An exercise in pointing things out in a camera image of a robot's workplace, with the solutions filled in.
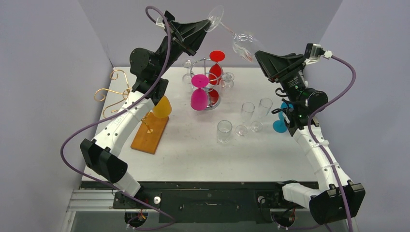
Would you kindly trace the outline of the clear glass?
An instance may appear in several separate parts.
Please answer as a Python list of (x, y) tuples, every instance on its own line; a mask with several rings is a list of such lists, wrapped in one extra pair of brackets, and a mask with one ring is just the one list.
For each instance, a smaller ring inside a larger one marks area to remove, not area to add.
[(257, 110), (257, 119), (250, 125), (250, 129), (253, 132), (261, 132), (263, 130), (262, 119), (268, 115), (271, 110), (273, 102), (270, 98), (262, 98), (259, 101)]
[(234, 86), (234, 74), (231, 72), (224, 72), (221, 75), (221, 86), (223, 89), (230, 89)]

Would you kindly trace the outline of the clear glass back gold rack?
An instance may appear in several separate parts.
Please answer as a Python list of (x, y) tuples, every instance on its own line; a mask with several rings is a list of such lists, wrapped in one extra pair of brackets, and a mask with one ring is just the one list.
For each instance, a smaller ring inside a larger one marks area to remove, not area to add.
[(211, 32), (217, 27), (225, 29), (232, 36), (233, 51), (242, 59), (250, 63), (257, 63), (255, 53), (257, 51), (264, 50), (264, 46), (256, 39), (253, 33), (247, 31), (233, 31), (231, 28), (226, 26), (222, 22), (223, 15), (223, 6), (219, 5), (213, 8), (207, 16), (207, 19), (211, 24), (206, 32)]

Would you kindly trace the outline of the clear champagne flute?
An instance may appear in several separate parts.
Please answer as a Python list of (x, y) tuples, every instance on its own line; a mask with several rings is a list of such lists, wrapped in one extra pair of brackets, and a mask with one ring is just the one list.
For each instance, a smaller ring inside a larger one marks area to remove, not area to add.
[(247, 123), (251, 120), (255, 106), (251, 102), (245, 102), (242, 104), (240, 117), (241, 122), (236, 126), (235, 133), (240, 137), (244, 137), (248, 133)]

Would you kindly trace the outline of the blue wine glass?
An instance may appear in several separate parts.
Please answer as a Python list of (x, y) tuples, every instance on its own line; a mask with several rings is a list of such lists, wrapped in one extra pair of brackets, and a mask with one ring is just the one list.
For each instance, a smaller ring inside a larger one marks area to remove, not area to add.
[(276, 120), (272, 127), (274, 129), (274, 131), (278, 132), (278, 133), (285, 133), (288, 129), (285, 125), (285, 112), (289, 109), (289, 108), (293, 108), (293, 106), (290, 103), (282, 103), (280, 108), (277, 108), (275, 110), (273, 110), (273, 114), (278, 114), (278, 120)]

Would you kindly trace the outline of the pink wine glass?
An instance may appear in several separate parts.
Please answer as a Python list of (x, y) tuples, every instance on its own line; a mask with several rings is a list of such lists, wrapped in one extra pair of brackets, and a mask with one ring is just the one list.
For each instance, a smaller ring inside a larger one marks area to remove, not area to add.
[(191, 108), (196, 111), (202, 111), (208, 105), (207, 93), (204, 88), (208, 85), (209, 79), (204, 74), (197, 74), (193, 76), (191, 83), (196, 88), (191, 95)]

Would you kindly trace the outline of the yellow wine glass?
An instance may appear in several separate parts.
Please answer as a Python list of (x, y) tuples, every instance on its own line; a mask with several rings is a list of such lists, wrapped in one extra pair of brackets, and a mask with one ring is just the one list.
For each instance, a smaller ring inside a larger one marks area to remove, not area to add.
[(172, 112), (172, 107), (169, 99), (163, 96), (158, 104), (152, 109), (153, 115), (156, 118), (166, 118)]

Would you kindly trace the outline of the clear etched goblet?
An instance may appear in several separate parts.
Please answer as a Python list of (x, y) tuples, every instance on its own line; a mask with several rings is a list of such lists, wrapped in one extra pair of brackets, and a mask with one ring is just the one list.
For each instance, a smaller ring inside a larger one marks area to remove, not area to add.
[(226, 143), (230, 140), (232, 133), (232, 123), (228, 120), (222, 120), (217, 124), (217, 140), (220, 143)]

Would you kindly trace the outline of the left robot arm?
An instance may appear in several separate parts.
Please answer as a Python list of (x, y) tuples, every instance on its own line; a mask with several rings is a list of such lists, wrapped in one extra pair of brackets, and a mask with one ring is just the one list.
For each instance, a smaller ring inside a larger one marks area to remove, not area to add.
[(170, 35), (164, 37), (156, 51), (132, 50), (130, 72), (136, 76), (136, 81), (120, 114), (92, 140), (84, 139), (80, 144), (86, 166), (125, 192), (125, 201), (133, 208), (144, 203), (144, 194), (139, 191), (141, 185), (127, 171), (127, 163), (118, 156), (134, 128), (164, 96), (169, 81), (162, 79), (163, 73), (182, 53), (196, 54), (212, 22), (209, 19), (194, 23), (171, 20), (169, 26)]

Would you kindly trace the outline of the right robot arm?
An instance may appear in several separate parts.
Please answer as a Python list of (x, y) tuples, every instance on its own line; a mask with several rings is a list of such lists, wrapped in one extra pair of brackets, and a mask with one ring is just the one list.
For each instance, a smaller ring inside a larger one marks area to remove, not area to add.
[(343, 171), (324, 139), (316, 114), (334, 103), (323, 91), (307, 85), (303, 69), (320, 58), (336, 59), (329, 50), (309, 44), (304, 54), (291, 53), (278, 56), (257, 51), (255, 58), (265, 77), (280, 84), (276, 94), (283, 105), (273, 114), (282, 114), (284, 125), (291, 137), (300, 145), (317, 178), (318, 189), (308, 188), (297, 181), (286, 181), (273, 192), (278, 206), (289, 202), (308, 209), (320, 225), (345, 220), (352, 229), (366, 194), (362, 184), (354, 183)]

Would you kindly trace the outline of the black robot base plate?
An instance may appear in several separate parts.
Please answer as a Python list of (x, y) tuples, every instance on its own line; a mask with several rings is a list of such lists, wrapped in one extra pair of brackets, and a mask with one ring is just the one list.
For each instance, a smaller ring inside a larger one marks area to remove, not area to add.
[(95, 181), (82, 181), (81, 190), (108, 190), (109, 209), (124, 210), (125, 221), (138, 227), (154, 214), (159, 223), (270, 223), (302, 209), (280, 196), (277, 182), (142, 182), (136, 202)]

